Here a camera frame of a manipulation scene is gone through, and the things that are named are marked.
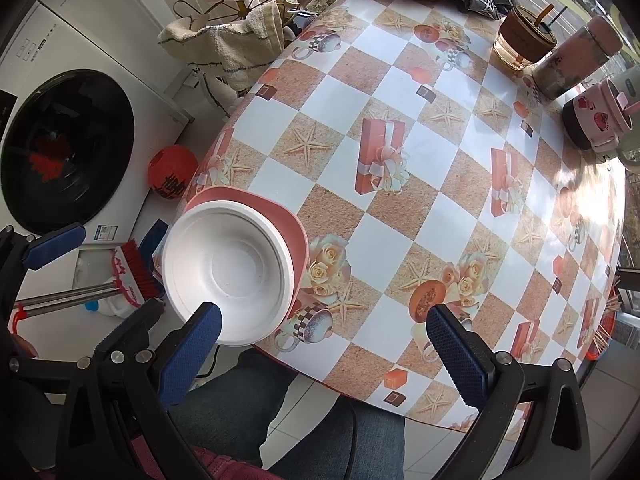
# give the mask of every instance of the bowl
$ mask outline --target bowl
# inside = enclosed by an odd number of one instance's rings
[[[300,281],[306,271],[306,264],[309,260],[309,241],[306,237],[305,228],[302,227],[298,217],[273,200],[231,186],[213,186],[203,189],[189,200],[184,211],[187,212],[199,204],[212,200],[232,200],[233,202],[245,204],[266,216],[280,232],[289,248],[289,254],[293,262],[293,298],[287,314],[287,317],[292,317],[297,310],[294,302],[298,296]]]
[[[222,313],[218,343],[244,346],[267,337],[287,316],[293,263],[276,227],[229,200],[191,207],[171,227],[162,253],[168,299],[187,321],[203,301]]]

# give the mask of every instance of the white bowl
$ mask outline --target white bowl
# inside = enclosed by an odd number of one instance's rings
[[[171,227],[162,253],[169,301],[187,321],[203,301],[222,313],[218,343],[243,346],[271,334],[293,297],[293,264],[269,220],[238,202],[197,205]]]

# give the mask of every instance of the label on washing machine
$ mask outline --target label on washing machine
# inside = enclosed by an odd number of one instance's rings
[[[98,225],[94,240],[97,242],[111,242],[116,237],[117,225]]]

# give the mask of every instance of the blue gripper pad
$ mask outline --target blue gripper pad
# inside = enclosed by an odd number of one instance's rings
[[[158,400],[165,408],[182,402],[218,340],[221,329],[220,309],[205,302],[180,330],[169,334],[158,347],[158,354],[173,350],[160,371],[158,381]]]
[[[77,222],[48,233],[29,244],[27,253],[22,259],[22,266],[25,269],[38,270],[79,247],[82,242],[84,242],[84,226]]]
[[[427,335],[467,406],[482,410],[494,386],[493,352],[443,304],[427,313]]]

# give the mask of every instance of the black cable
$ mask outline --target black cable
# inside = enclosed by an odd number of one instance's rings
[[[347,399],[349,408],[351,409],[351,415],[353,415],[353,433],[351,433],[351,451],[349,452],[349,461],[347,462],[347,471],[344,472],[344,480],[349,480],[351,477],[351,469],[353,468],[353,460],[356,457],[356,441],[358,435],[358,421],[356,420],[356,410],[353,409],[351,399]]]
[[[216,351],[213,354],[213,362],[211,363],[211,368],[209,368],[209,371],[206,374],[196,375],[196,379],[202,379],[204,377],[209,377],[211,375],[211,373],[213,372],[213,368],[216,367],[216,359],[218,358],[218,350],[220,350],[220,345],[216,346]]]

